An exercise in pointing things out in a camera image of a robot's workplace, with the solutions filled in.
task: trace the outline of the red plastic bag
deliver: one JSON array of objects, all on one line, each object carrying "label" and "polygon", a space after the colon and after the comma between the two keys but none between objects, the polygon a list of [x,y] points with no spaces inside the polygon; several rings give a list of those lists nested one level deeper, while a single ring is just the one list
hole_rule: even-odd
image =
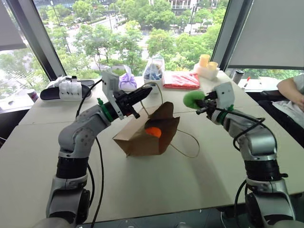
[{"label": "red plastic bag", "polygon": [[198,89],[200,81],[197,73],[189,71],[166,72],[163,87],[176,89]]}]

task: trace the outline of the white container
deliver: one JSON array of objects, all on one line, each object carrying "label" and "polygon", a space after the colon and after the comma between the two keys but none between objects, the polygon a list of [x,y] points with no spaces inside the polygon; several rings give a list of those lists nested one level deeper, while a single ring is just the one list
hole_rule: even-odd
[{"label": "white container", "polygon": [[214,80],[217,78],[219,68],[217,67],[215,70],[210,70],[206,67],[200,67],[199,64],[195,64],[193,71],[198,74],[200,77],[204,77],[208,80]]},{"label": "white container", "polygon": [[[143,82],[146,84],[148,82],[154,82],[156,83],[160,89],[162,89],[162,79],[160,80],[149,80],[149,79],[143,79]],[[152,87],[152,91],[150,92],[151,94],[158,94],[160,91],[158,90],[158,87],[155,84],[149,84],[147,86],[151,86]]]}]

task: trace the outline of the white shade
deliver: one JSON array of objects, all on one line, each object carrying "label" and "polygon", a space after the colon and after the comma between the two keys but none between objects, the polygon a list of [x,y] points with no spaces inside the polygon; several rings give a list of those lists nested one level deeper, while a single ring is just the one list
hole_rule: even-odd
[{"label": "white shade", "polygon": [[2,1],[0,1],[0,31],[0,51],[26,48]]},{"label": "white shade", "polygon": [[231,68],[304,67],[304,1],[255,0]]}]

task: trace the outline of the purple pouch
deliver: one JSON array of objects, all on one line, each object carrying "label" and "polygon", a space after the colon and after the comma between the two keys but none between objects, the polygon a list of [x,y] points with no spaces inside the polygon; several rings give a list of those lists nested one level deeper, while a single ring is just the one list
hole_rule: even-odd
[{"label": "purple pouch", "polygon": [[134,75],[128,66],[124,65],[124,68],[126,73],[119,77],[119,88],[124,91],[133,91],[137,88]]}]

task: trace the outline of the red pen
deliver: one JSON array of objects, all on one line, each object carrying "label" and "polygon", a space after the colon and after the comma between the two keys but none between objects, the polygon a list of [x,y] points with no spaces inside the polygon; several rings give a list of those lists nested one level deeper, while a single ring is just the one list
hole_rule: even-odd
[{"label": "red pen", "polygon": [[242,89],[246,88],[246,86],[248,85],[249,80],[250,80],[250,77],[247,78],[246,84],[244,85],[244,87]]}]

